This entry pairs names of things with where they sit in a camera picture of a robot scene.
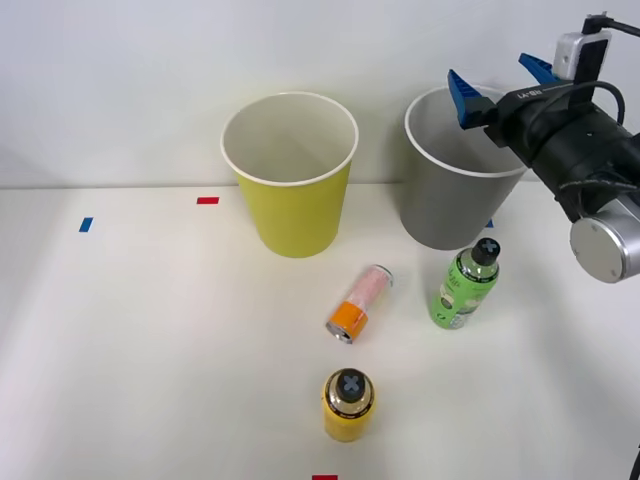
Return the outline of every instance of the gray paper cup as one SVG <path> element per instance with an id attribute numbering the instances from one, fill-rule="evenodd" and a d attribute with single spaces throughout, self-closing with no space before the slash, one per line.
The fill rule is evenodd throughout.
<path id="1" fill-rule="evenodd" d="M 502 94 L 475 87 L 499 100 Z M 416 98 L 404 118 L 410 144 L 401 218 L 409 234 L 431 248 L 473 242 L 527 167 L 498 148 L 482 128 L 462 130 L 449 89 Z"/>

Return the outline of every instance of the bottle label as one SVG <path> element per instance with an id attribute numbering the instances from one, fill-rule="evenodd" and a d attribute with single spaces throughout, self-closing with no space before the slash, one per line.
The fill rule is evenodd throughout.
<path id="1" fill-rule="evenodd" d="M 449 266 L 447 278 L 431 303 L 431 316 L 443 328 L 464 326 L 476 311 L 489 290 L 493 288 L 498 272 L 488 278 L 477 278 L 463 273 L 460 256 Z"/>

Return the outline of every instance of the paper cup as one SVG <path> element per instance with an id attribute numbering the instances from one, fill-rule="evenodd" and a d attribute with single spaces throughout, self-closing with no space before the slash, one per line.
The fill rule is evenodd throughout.
<path id="1" fill-rule="evenodd" d="M 497 90 L 475 88 L 494 101 L 502 97 Z M 469 245 L 527 167 L 482 128 L 460 128 L 447 87 L 416 98 L 404 127 L 411 147 L 401 208 L 404 228 L 438 250 Z"/>
<path id="2" fill-rule="evenodd" d="M 221 138 L 260 238 L 285 257 L 315 255 L 335 238 L 357 145 L 351 113 L 306 92 L 247 105 Z"/>

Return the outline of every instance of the red tape marker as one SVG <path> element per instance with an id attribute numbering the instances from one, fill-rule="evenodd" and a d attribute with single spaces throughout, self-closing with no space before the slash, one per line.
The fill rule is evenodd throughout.
<path id="1" fill-rule="evenodd" d="M 217 205 L 220 197 L 198 197 L 198 205 Z"/>

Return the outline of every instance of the cup rim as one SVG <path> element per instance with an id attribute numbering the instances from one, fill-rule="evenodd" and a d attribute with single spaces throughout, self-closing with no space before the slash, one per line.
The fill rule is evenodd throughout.
<path id="1" fill-rule="evenodd" d="M 318 177 L 313 177 L 313 178 L 309 178 L 307 180 L 299 180 L 297 182 L 274 182 L 272 180 L 264 180 L 262 178 L 258 178 L 255 177 L 253 175 L 248 174 L 247 172 L 241 170 L 240 168 L 238 168 L 229 158 L 229 155 L 227 154 L 226 149 L 224 148 L 224 137 L 225 134 L 227 133 L 227 129 L 229 128 L 229 125 L 231 124 L 231 122 L 246 108 L 250 107 L 251 105 L 255 105 L 258 102 L 261 102 L 263 100 L 266 100 L 267 98 L 273 98 L 273 97 L 278 97 L 280 95 L 306 95 L 306 96 L 310 96 L 310 97 L 315 97 L 321 100 L 324 100 L 326 102 L 332 103 L 333 105 L 335 105 L 336 107 L 338 107 L 340 110 L 342 110 L 342 112 L 344 114 L 346 114 L 347 118 L 351 121 L 351 125 L 353 126 L 353 130 L 354 130 L 354 139 L 353 139 L 353 147 L 351 147 L 351 151 L 349 152 L 349 154 L 345 157 L 345 159 L 335 168 L 333 168 L 332 170 L 329 170 L 328 172 L 318 176 Z M 266 97 L 260 97 L 257 100 L 254 100 L 253 102 L 247 103 L 246 105 L 244 105 L 242 108 L 240 108 L 237 112 L 235 112 L 233 115 L 231 115 L 231 117 L 226 121 L 226 123 L 224 124 L 224 127 L 222 129 L 222 134 L 220 135 L 220 149 L 222 150 L 222 156 L 224 157 L 225 161 L 227 162 L 227 164 L 238 174 L 238 175 L 242 175 L 244 178 L 251 180 L 252 182 L 255 183 L 260 183 L 262 185 L 269 185 L 271 187 L 302 187 L 305 185 L 311 185 L 314 183 L 318 183 L 321 182 L 329 177 L 334 176 L 335 174 L 337 174 L 338 172 L 340 172 L 340 170 L 342 170 L 343 168 L 345 168 L 347 165 L 349 165 L 349 163 L 351 162 L 353 155 L 356 152 L 356 149 L 358 148 L 358 143 L 360 141 L 360 130 L 358 129 L 358 123 L 356 122 L 356 119 L 354 118 L 354 116 L 351 114 L 351 112 L 349 110 L 347 110 L 347 108 L 342 105 L 341 103 L 335 101 L 332 98 L 326 97 L 324 95 L 320 95 L 318 93 L 312 93 L 312 92 L 302 92 L 302 91 L 290 91 L 290 92 L 280 92 L 280 93 L 275 93 L 273 95 L 267 95 Z"/>
<path id="2" fill-rule="evenodd" d="M 479 88 L 481 90 L 486 90 L 492 93 L 497 93 L 500 95 L 504 95 L 504 92 L 495 88 L 491 88 L 491 87 L 485 87 L 483 85 L 474 85 L 475 88 Z M 528 167 L 526 165 L 522 165 L 520 168 L 516 168 L 514 170 L 508 170 L 505 172 L 497 172 L 497 173 L 485 173 L 485 172 L 476 172 L 474 170 L 465 170 L 462 168 L 458 168 L 458 167 L 453 167 L 441 160 L 438 160 L 436 157 L 434 157 L 433 155 L 431 155 L 430 153 L 428 153 L 426 150 L 424 150 L 416 141 L 416 139 L 414 138 L 413 134 L 411 133 L 411 129 L 409 128 L 409 117 L 411 116 L 411 112 L 413 111 L 413 109 L 415 108 L 415 106 L 427 95 L 432 95 L 436 92 L 439 92 L 441 90 L 447 90 L 449 87 L 447 86 L 442 86 L 442 87 L 436 87 L 436 88 L 432 88 L 431 90 L 427 91 L 426 93 L 423 93 L 422 95 L 420 95 L 419 97 L 417 97 L 413 102 L 411 102 L 411 105 L 409 105 L 409 108 L 407 108 L 407 111 L 405 112 L 404 115 L 404 131 L 407 134 L 407 137 L 409 137 L 409 141 L 411 142 L 411 144 L 413 145 L 413 148 L 415 148 L 416 150 L 418 150 L 418 152 L 420 152 L 420 154 L 426 158 L 428 158 L 429 160 L 431 160 L 433 163 L 435 163 L 436 165 L 439 165 L 440 167 L 447 169 L 451 172 L 454 173 L 460 173 L 462 175 L 465 175 L 467 177 L 478 177 L 478 178 L 504 178 L 504 177 L 511 177 L 511 176 L 515 176 L 521 173 L 524 173 L 527 171 Z"/>

